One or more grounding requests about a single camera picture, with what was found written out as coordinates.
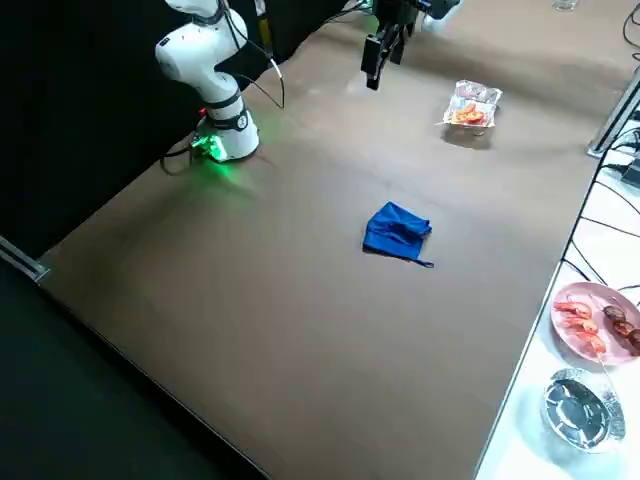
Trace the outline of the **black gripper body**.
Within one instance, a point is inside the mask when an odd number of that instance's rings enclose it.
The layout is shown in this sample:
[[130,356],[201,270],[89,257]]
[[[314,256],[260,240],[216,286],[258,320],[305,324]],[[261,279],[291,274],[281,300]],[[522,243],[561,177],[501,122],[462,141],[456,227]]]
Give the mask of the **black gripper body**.
[[399,25],[413,28],[418,15],[416,2],[410,0],[374,0],[373,14],[378,20],[378,28]]

